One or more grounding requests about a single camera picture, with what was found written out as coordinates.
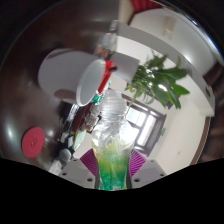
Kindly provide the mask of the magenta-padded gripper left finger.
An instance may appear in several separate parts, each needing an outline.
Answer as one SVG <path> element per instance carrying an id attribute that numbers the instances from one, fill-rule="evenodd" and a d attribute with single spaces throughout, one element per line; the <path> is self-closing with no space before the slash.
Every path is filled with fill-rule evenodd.
<path id="1" fill-rule="evenodd" d="M 80 158 L 73 158 L 59 176 L 78 186 L 94 189 L 98 176 L 98 163 L 92 149 Z"/>

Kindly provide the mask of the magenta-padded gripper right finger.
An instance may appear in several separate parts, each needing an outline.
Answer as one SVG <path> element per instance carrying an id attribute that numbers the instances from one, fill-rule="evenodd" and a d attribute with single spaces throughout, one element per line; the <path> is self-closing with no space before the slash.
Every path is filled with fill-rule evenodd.
<path id="1" fill-rule="evenodd" d="M 141 188 L 166 176 L 156 160 L 147 159 L 135 149 L 130 155 L 128 172 L 133 189 Z"/>

